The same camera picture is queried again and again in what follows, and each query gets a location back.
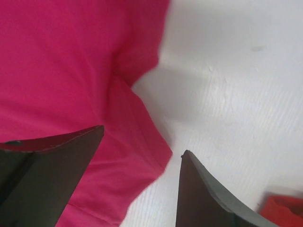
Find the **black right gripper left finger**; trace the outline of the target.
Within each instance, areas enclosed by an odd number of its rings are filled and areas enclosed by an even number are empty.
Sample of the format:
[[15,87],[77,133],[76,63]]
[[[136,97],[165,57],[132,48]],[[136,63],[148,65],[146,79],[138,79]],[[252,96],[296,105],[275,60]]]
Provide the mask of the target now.
[[0,145],[0,224],[53,227],[104,136],[102,125]]

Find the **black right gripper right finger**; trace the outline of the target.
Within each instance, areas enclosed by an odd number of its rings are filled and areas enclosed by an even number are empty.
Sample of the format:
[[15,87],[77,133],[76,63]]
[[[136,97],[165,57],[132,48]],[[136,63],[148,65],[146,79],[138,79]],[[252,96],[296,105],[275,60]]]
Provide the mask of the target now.
[[182,155],[176,226],[273,227],[227,190],[189,150]]

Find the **pink t shirt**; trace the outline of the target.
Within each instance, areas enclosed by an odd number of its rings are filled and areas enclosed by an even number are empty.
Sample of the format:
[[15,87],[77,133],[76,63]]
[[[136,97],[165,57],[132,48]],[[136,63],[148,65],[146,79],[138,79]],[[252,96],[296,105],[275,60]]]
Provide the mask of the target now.
[[133,84],[157,66],[167,0],[3,0],[0,140],[103,125],[57,226],[117,227],[172,151]]

